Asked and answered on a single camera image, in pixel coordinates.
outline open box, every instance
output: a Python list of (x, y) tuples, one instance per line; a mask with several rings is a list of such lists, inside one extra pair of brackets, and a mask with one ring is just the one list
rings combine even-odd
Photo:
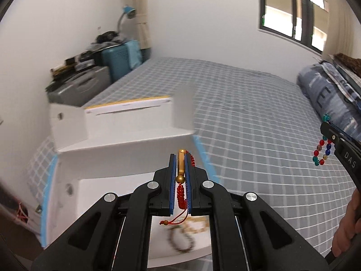
[[(57, 150), (43, 205), (42, 244), (47, 246), (105, 193), (132, 193), (168, 166), (170, 154), (190, 151), (196, 166), (214, 180), (214, 169), (193, 128), (193, 91), (87, 109), (51, 104)], [(174, 216), (181, 213), (177, 204)], [(208, 217), (188, 217), (180, 226), (153, 217), (148, 267), (175, 264), (211, 253)]]

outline brown floor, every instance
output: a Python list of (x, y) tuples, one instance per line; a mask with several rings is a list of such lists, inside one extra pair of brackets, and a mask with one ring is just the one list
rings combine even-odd
[(35, 235), (0, 214), (0, 233), (13, 253), (33, 261), (42, 247)]

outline window frame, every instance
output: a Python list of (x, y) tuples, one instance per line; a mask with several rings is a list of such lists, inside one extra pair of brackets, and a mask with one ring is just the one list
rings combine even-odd
[(311, 0), (302, 0), (302, 34), (301, 40), (295, 39), (296, 24), (297, 24), (297, 1), (291, 0), (292, 2), (292, 36), (285, 35), (282, 32), (274, 30), (272, 28), (264, 26), (264, 17), (266, 13), (266, 0), (259, 0), (259, 29), (266, 30), (268, 32), (277, 34), (289, 40), (295, 41), (305, 47), (322, 54), (323, 51), (317, 49), (312, 45), (313, 36), (313, 21), (314, 21), (314, 9)]

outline human hand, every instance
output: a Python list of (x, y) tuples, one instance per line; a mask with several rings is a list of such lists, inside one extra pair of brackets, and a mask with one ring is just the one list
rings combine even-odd
[(337, 229), (332, 240), (332, 253), (335, 257), (346, 252), (351, 244), (351, 239), (356, 233), (361, 232), (361, 219), (355, 222), (356, 209), (361, 205), (361, 195), (356, 189), (350, 202), (346, 208), (346, 214), (341, 219), (339, 228)]

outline window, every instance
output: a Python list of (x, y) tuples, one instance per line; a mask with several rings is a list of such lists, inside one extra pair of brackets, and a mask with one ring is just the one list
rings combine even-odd
[(329, 23), (327, 0), (261, 0), (260, 28), (324, 50)]

